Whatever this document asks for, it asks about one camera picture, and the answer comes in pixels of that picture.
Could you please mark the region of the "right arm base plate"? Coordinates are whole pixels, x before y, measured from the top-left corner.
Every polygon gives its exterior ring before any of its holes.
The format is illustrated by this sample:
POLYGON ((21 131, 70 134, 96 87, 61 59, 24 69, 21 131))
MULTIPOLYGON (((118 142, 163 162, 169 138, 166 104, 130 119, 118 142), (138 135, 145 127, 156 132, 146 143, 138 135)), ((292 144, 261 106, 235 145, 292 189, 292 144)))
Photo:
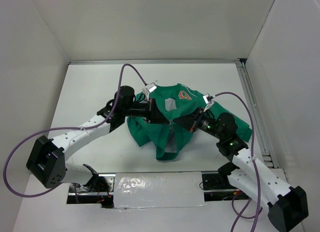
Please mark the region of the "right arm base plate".
POLYGON ((203 173, 199 187, 203 190, 205 202, 247 200, 249 197, 239 189, 230 185, 225 177, 217 172, 203 173))

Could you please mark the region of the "silver tape patch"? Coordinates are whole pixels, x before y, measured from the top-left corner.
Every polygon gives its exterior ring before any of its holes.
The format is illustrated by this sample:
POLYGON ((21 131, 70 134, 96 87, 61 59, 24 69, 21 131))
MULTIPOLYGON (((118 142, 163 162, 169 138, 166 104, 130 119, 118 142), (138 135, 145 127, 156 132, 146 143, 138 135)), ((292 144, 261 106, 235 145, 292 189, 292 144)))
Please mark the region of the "silver tape patch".
POLYGON ((117 209, 201 207, 206 204, 201 182, 199 171, 117 173, 113 204, 117 209))

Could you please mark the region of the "aluminium frame rail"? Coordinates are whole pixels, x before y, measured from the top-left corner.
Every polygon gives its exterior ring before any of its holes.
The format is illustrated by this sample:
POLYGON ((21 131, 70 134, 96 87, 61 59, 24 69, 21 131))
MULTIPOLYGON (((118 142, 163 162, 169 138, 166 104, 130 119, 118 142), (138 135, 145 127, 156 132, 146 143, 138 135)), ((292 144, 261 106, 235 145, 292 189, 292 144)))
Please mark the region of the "aluminium frame rail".
MULTIPOLYGON (((72 61, 67 68, 61 98, 66 102, 67 121, 79 125, 110 100, 118 87, 142 89, 142 80, 159 86, 183 84, 203 94, 217 94, 217 101, 246 122, 254 122, 254 152, 269 168, 277 168, 267 139, 245 66, 238 59, 150 59, 72 61)), ((177 159, 156 161, 154 146, 138 147, 128 127, 122 125, 76 153, 71 161, 87 162, 103 172, 214 171, 226 163, 216 139, 197 132, 177 159)))

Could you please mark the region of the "green jacket with white lettering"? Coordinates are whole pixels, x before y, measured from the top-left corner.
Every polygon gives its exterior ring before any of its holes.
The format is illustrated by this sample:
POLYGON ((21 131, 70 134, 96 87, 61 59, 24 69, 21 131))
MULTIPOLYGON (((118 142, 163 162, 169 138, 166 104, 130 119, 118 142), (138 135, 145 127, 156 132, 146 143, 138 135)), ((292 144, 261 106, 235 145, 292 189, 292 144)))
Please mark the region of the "green jacket with white lettering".
POLYGON ((174 119, 205 107, 203 94, 178 83, 158 86, 149 97, 155 99, 169 124, 151 124, 141 117, 128 117, 129 132, 139 147, 152 142, 158 161, 172 161, 193 137, 191 132, 174 123, 174 119))

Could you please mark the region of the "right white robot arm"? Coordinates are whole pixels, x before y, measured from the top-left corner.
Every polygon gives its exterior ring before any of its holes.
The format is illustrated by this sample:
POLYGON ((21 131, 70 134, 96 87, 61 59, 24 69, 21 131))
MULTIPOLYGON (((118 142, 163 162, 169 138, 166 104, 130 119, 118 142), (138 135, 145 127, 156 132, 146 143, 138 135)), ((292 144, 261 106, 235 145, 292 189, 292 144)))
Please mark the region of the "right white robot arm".
POLYGON ((216 146, 229 161, 227 170, 218 176, 220 186, 233 186, 244 192, 267 213, 279 232, 289 232, 308 217, 305 190, 279 178, 251 153, 236 133, 238 126, 232 114, 223 112, 218 118, 210 118, 198 108, 173 121, 190 132, 201 130, 218 139, 216 146))

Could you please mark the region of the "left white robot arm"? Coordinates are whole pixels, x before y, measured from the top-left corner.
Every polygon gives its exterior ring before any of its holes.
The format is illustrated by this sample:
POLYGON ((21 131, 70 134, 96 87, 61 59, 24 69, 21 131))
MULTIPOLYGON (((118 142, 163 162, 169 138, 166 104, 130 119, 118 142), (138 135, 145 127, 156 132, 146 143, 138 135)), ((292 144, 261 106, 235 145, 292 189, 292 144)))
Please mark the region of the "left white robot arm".
POLYGON ((68 163, 68 159, 89 143, 116 130, 127 117, 144 118, 151 124, 168 124, 155 99, 149 97, 156 89, 154 83, 148 84, 137 98, 132 87, 121 86, 114 98, 78 129, 53 138, 39 137, 26 168, 47 189, 60 183, 74 183, 88 192, 94 191, 99 185, 99 174, 88 164, 74 165, 68 163))

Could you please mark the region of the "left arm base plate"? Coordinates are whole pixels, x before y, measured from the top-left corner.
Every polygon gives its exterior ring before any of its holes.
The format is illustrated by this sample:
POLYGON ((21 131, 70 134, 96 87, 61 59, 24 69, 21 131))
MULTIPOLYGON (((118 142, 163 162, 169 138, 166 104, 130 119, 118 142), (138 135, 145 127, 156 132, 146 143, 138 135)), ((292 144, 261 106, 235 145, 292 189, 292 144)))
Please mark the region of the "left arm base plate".
POLYGON ((67 194, 67 205, 97 204, 105 209, 114 208, 115 173, 101 173, 89 185, 72 183, 67 194))

